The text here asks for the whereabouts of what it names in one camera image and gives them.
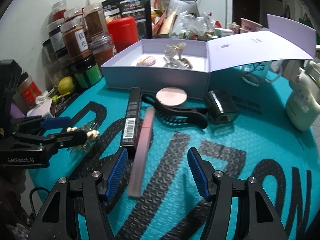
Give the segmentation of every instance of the plastic jar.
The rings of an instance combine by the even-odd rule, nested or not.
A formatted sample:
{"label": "plastic jar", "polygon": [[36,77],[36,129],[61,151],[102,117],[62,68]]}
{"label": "plastic jar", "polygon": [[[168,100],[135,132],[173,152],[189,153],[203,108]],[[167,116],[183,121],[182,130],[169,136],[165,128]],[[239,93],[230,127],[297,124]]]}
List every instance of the plastic jar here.
{"label": "plastic jar", "polygon": [[58,58],[61,58],[68,54],[67,48],[64,45],[62,33],[60,30],[61,25],[64,23],[64,19],[59,19],[50,23],[47,26],[50,41],[54,52],[57,54]]}
{"label": "plastic jar", "polygon": [[59,63],[61,65],[61,73],[64,77],[73,76],[73,70],[71,69],[72,61],[69,54],[62,58],[59,58]]}
{"label": "plastic jar", "polygon": [[62,0],[60,2],[52,5],[52,16],[53,20],[56,21],[58,19],[63,19],[63,13],[67,10],[67,2],[66,0]]}
{"label": "plastic jar", "polygon": [[99,67],[117,54],[116,46],[110,35],[96,37],[89,43],[89,48]]}
{"label": "plastic jar", "polygon": [[91,55],[80,19],[66,22],[61,26],[61,31],[72,63],[84,60]]}
{"label": "plastic jar", "polygon": [[69,9],[64,12],[63,17],[65,22],[71,21],[73,19],[80,19],[83,21],[82,9],[80,7]]}
{"label": "plastic jar", "polygon": [[57,55],[53,50],[50,39],[42,42],[43,50],[49,62],[53,62],[57,59]]}
{"label": "plastic jar", "polygon": [[18,93],[29,108],[36,103],[36,97],[42,94],[27,72],[22,73],[19,78]]}
{"label": "plastic jar", "polygon": [[83,14],[91,38],[108,34],[102,3],[94,3],[84,7]]}
{"label": "plastic jar", "polygon": [[61,79],[64,78],[62,67],[58,60],[44,66],[44,71],[54,86],[58,86]]}
{"label": "plastic jar", "polygon": [[69,9],[69,10],[65,11],[63,15],[64,15],[65,22],[71,21],[73,19],[80,19],[81,23],[83,25],[84,36],[85,36],[87,42],[91,41],[91,37],[88,33],[88,29],[87,29],[86,24],[83,19],[82,8],[77,7],[77,8]]}
{"label": "plastic jar", "polygon": [[80,87],[90,88],[101,80],[102,74],[94,57],[90,56],[72,65],[74,76]]}
{"label": "plastic jar", "polygon": [[113,20],[107,26],[118,52],[139,41],[137,24],[133,17]]}

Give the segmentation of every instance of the green jar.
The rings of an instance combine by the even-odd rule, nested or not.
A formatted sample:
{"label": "green jar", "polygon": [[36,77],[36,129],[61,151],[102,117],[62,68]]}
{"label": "green jar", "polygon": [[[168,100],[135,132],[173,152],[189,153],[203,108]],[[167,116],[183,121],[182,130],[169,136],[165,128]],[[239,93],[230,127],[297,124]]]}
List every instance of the green jar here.
{"label": "green jar", "polygon": [[101,80],[102,74],[94,57],[90,56],[84,60],[73,64],[72,69],[75,72],[75,78],[80,87],[90,88]]}

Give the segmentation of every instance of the dark doorway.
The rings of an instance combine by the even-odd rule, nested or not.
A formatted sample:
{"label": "dark doorway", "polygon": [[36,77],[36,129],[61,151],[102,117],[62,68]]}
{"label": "dark doorway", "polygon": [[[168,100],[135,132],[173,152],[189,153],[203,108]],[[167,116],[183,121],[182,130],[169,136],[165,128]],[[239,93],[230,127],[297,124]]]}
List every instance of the dark doorway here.
{"label": "dark doorway", "polygon": [[233,21],[241,25],[241,18],[260,21],[260,0],[233,0]]}

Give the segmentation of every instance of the chinese character label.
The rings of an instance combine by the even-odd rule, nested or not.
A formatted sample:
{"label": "chinese character label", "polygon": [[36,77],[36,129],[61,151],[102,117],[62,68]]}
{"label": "chinese character label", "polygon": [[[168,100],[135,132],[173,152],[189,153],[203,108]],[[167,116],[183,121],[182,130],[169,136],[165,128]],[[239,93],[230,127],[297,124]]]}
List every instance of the chinese character label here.
{"label": "chinese character label", "polygon": [[84,52],[85,50],[88,50],[89,47],[87,44],[87,40],[85,39],[83,30],[76,31],[75,36],[76,36],[80,51]]}

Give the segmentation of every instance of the black hair clip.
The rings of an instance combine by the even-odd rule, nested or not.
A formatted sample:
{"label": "black hair clip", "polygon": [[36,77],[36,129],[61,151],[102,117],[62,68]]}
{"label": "black hair clip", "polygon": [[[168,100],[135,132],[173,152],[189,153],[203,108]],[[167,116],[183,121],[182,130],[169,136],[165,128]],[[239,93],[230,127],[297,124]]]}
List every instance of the black hair clip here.
{"label": "black hair clip", "polygon": [[162,119],[170,123],[176,124],[194,124],[201,129],[208,127],[208,121],[204,116],[208,110],[206,108],[185,108],[185,107],[169,107],[163,105],[155,96],[144,94],[142,101],[152,105]]}

